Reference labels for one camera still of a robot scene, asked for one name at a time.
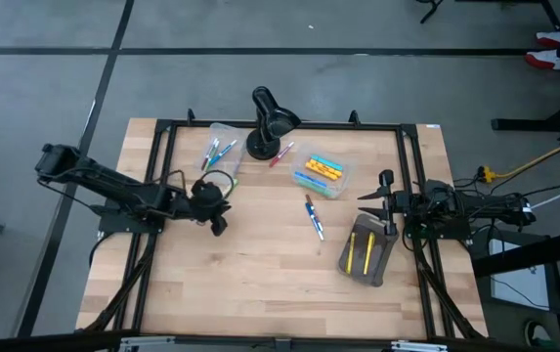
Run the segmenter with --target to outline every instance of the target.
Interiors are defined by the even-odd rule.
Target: concrete floor
[[[109,47],[124,3],[0,0],[0,46]],[[560,16],[560,2],[553,5]],[[137,1],[123,47],[527,48],[536,46],[534,32],[551,30],[536,4],[446,1],[420,25],[426,10],[407,0]],[[36,185],[33,166],[44,143],[77,144],[105,62],[0,56],[0,222],[7,226],[0,236],[0,337],[14,333],[59,199]],[[519,57],[127,56],[116,62],[89,156],[114,167],[130,117],[181,118],[192,108],[200,118],[252,119],[250,94],[258,85],[311,120],[346,120],[357,110],[363,121],[439,123],[454,178],[480,164],[509,170],[555,148],[559,137],[491,130],[492,118],[542,118],[560,108],[560,72],[535,70]],[[560,184],[560,155],[540,168],[503,191]],[[100,201],[88,192],[78,197]],[[537,217],[527,232],[560,234],[560,200]],[[96,227],[87,210],[71,210],[35,333],[72,331]],[[551,315],[493,304],[485,313],[499,340],[522,343],[521,326],[531,316],[558,333]]]

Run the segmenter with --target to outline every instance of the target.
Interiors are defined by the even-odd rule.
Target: yellow crayon
[[[326,178],[328,178],[332,181],[336,181],[338,179],[338,176],[332,174],[331,172],[327,172],[327,171],[319,169],[317,166],[315,166],[311,162],[306,163],[306,168],[309,169],[309,170],[312,170],[316,173],[322,174],[323,176],[325,176]]]
[[[354,261],[354,241],[356,240],[356,234],[351,233],[351,242],[349,242],[349,254],[347,256],[347,267],[345,268],[345,272],[347,274],[351,274],[351,264]]]
[[[319,169],[324,170],[324,171],[327,171],[327,172],[329,172],[329,173],[332,173],[332,174],[336,175],[337,177],[341,177],[341,176],[342,176],[342,172],[336,170],[336,169],[333,168],[333,167],[329,167],[329,166],[327,166],[327,165],[325,165],[325,164],[323,164],[323,163],[321,163],[321,162],[318,162],[318,161],[316,161],[316,160],[314,160],[314,159],[310,159],[309,162],[310,162],[311,164],[313,164],[314,166],[318,167]]]
[[[375,235],[373,233],[368,234],[368,246],[366,247],[366,260],[365,260],[365,269],[363,274],[366,275],[368,271],[368,260],[370,259],[370,251],[373,249],[373,244],[375,243]]]

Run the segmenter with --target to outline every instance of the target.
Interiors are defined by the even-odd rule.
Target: wooden table
[[[133,118],[123,141],[117,170],[143,180],[155,119]],[[418,125],[427,178],[452,181],[440,127]],[[204,152],[208,129],[179,127],[171,169],[182,169],[191,185],[193,165]],[[158,238],[151,269],[142,332],[197,335],[247,335],[341,338],[425,338],[416,268],[399,240],[381,287],[362,286],[337,270],[358,206],[378,187],[384,168],[395,172],[393,190],[401,190],[401,168],[393,132],[297,129],[284,138],[295,147],[274,168],[245,154],[233,208],[219,238],[209,226],[167,222]],[[288,167],[303,143],[323,147],[356,162],[349,188],[326,199],[293,183]],[[161,146],[162,160],[164,146]],[[414,172],[407,141],[410,170]],[[179,185],[181,180],[169,180]],[[303,204],[308,193],[323,222],[325,241],[314,232]],[[400,229],[403,219],[397,219]],[[131,236],[110,237],[97,250],[77,326],[97,318],[119,288]],[[484,315],[468,253],[455,241],[439,241],[448,292],[474,328],[486,334]],[[443,334],[438,299],[432,296],[437,331]],[[124,327],[131,325],[132,292]]]

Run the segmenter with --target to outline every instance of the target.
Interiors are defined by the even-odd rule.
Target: plastic bin
[[[342,174],[336,180],[332,180],[307,168],[306,163],[311,160],[340,171]],[[290,164],[290,175],[292,180],[300,186],[309,188],[327,198],[337,198],[349,185],[353,169],[353,163],[312,145],[305,144],[299,148]]]
[[[219,147],[215,155],[218,155],[225,147],[227,147],[232,141],[237,142],[234,146],[223,155],[217,162],[212,165],[208,165],[206,171],[210,170],[221,170],[226,172],[228,175],[232,176],[235,180],[237,179],[238,168],[240,167],[240,162],[242,161],[242,156],[245,153],[246,146],[245,140],[247,139],[247,130],[235,128],[228,126],[223,123],[213,123],[210,125],[210,138],[203,148],[203,153],[199,155],[199,158],[194,164],[194,168],[200,170],[201,174],[205,173],[201,171],[201,165],[205,160],[206,153],[215,139],[219,141]],[[226,186],[230,184],[230,180],[220,173],[212,173],[204,178],[205,181],[211,181],[215,184]]]

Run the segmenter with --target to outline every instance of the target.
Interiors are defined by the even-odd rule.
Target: yellow cable
[[[510,171],[510,172],[505,173],[505,174],[497,174],[497,173],[491,171],[488,166],[484,166],[484,172],[485,172],[484,178],[486,179],[487,183],[491,183],[493,181],[493,179],[497,179],[497,178],[510,178],[510,177],[512,177],[516,174],[519,174],[519,173],[527,170],[528,168],[530,168],[532,166],[535,166],[535,165],[547,160],[548,158],[550,158],[550,157],[552,157],[552,156],[554,156],[558,153],[560,153],[560,148],[556,148],[556,149],[554,149],[553,151],[551,151],[547,154],[541,155],[541,156],[535,158],[534,160],[524,164],[523,166],[517,167],[513,171]]]

